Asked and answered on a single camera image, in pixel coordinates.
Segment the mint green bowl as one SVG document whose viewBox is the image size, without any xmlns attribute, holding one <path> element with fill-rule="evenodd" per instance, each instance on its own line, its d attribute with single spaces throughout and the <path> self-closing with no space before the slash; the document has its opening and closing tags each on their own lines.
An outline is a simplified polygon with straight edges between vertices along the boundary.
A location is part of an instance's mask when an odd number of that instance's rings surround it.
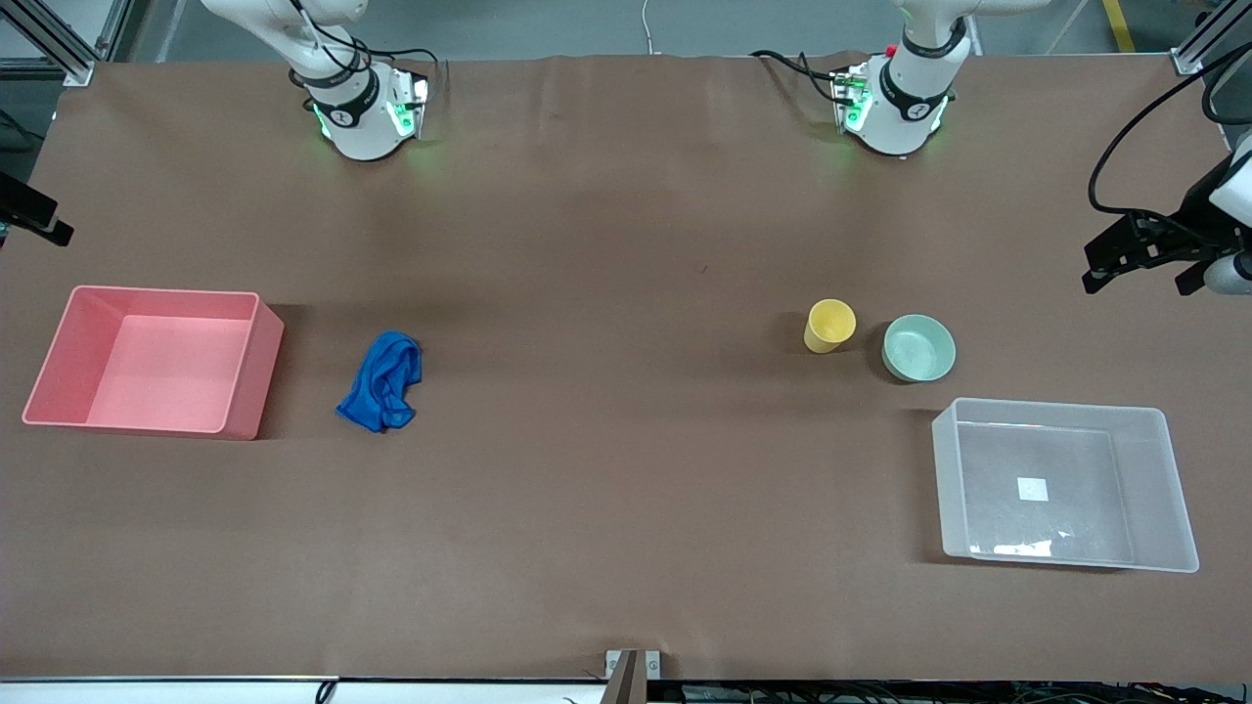
<svg viewBox="0 0 1252 704">
<path fill-rule="evenodd" d="M 925 314 L 905 314 L 881 334 L 881 365 L 896 380 L 926 383 L 940 380 L 957 365 L 952 331 Z"/>
</svg>

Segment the yellow plastic cup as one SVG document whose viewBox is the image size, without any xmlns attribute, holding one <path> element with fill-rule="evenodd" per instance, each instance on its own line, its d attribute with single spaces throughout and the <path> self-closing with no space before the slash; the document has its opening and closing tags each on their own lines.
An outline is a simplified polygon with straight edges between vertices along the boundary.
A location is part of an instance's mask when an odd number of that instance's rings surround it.
<svg viewBox="0 0 1252 704">
<path fill-rule="evenodd" d="M 808 312 L 803 342 L 814 355 L 828 355 L 850 339 L 858 314 L 844 299 L 818 299 Z"/>
</svg>

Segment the blue cloth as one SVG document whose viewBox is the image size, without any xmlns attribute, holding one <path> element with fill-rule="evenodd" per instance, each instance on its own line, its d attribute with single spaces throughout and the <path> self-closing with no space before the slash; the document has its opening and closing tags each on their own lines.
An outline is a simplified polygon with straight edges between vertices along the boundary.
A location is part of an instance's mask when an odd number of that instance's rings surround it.
<svg viewBox="0 0 1252 704">
<path fill-rule="evenodd" d="M 416 415 L 404 395 L 423 373 L 419 343 L 411 334 L 388 329 L 373 339 L 336 413 L 373 433 L 402 428 Z"/>
</svg>

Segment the clear plastic box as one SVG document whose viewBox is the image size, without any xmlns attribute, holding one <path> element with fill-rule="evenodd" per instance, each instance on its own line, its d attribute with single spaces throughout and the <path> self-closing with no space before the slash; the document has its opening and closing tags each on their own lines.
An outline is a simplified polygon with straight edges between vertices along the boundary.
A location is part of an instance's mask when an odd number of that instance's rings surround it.
<svg viewBox="0 0 1252 704">
<path fill-rule="evenodd" d="M 944 552 L 1193 574 L 1171 427 L 1153 407 L 957 398 L 931 423 Z M 1047 480 L 1045 504 L 1018 477 Z"/>
</svg>

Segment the pink plastic bin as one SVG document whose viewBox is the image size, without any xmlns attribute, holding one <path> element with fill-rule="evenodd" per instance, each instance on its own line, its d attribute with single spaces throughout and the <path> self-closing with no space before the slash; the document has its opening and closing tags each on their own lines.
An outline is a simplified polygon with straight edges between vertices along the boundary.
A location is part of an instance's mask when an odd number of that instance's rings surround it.
<svg viewBox="0 0 1252 704">
<path fill-rule="evenodd" d="M 254 292 L 78 286 L 23 423 L 249 441 L 285 324 Z"/>
</svg>

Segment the brown table cover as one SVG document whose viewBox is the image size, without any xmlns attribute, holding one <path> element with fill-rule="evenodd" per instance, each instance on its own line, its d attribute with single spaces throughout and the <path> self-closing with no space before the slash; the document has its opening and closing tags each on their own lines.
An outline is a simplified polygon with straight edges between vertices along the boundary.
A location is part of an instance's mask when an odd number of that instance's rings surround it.
<svg viewBox="0 0 1252 704">
<path fill-rule="evenodd" d="M 277 64 L 99 66 L 33 177 L 71 246 L 0 249 L 0 676 L 1252 679 L 1252 299 L 1080 286 L 1090 169 L 1176 80 L 977 58 L 900 162 L 759 60 L 459 63 L 353 163 Z M 78 286 L 259 294 L 260 437 L 23 423 Z M 905 314 L 950 373 L 881 365 Z M 373 433 L 336 406 L 388 329 L 422 380 Z M 958 397 L 1161 410 L 1198 571 L 947 556 Z"/>
</svg>

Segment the aluminium frame post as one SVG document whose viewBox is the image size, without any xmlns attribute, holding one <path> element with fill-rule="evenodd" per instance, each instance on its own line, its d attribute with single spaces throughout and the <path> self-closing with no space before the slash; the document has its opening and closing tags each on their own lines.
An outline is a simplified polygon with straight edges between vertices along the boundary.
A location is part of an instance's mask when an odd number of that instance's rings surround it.
<svg viewBox="0 0 1252 704">
<path fill-rule="evenodd" d="M 135 0 L 0 0 L 0 76 L 60 76 L 86 86 L 119 58 Z"/>
<path fill-rule="evenodd" d="M 1177 75 L 1194 75 L 1214 60 L 1226 36 L 1246 18 L 1252 18 L 1252 0 L 1219 0 L 1216 8 L 1208 9 L 1204 18 L 1194 23 L 1193 31 L 1171 49 Z"/>
</svg>

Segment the metal edge bracket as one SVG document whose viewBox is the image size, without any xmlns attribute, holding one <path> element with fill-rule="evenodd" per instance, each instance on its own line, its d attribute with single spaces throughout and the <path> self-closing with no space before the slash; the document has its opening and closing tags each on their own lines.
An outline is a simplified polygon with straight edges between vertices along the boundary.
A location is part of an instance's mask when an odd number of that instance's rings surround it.
<svg viewBox="0 0 1252 704">
<path fill-rule="evenodd" d="M 600 704 L 649 704 L 649 683 L 661 681 L 661 651 L 612 649 L 603 656 L 606 686 Z"/>
</svg>

